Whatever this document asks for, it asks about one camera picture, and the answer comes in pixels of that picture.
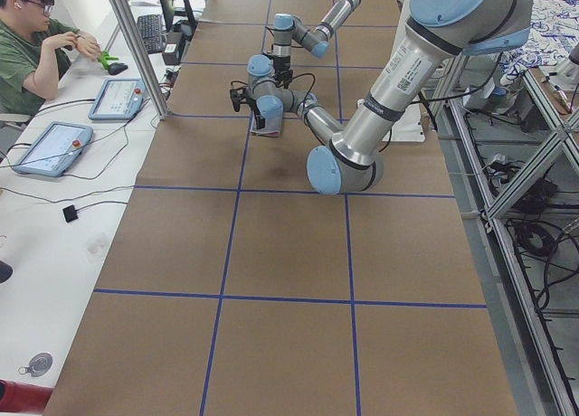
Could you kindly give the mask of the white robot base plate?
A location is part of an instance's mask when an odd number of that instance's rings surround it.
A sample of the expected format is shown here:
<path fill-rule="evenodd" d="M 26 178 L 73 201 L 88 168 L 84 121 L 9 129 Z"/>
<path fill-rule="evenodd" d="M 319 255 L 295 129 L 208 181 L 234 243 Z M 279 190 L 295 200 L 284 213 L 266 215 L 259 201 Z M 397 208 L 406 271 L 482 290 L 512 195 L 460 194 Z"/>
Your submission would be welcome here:
<path fill-rule="evenodd" d="M 388 139 L 400 143 L 423 143 L 425 141 L 422 115 L 417 105 L 411 105 L 405 110 L 403 116 L 392 126 L 382 141 L 386 143 Z"/>

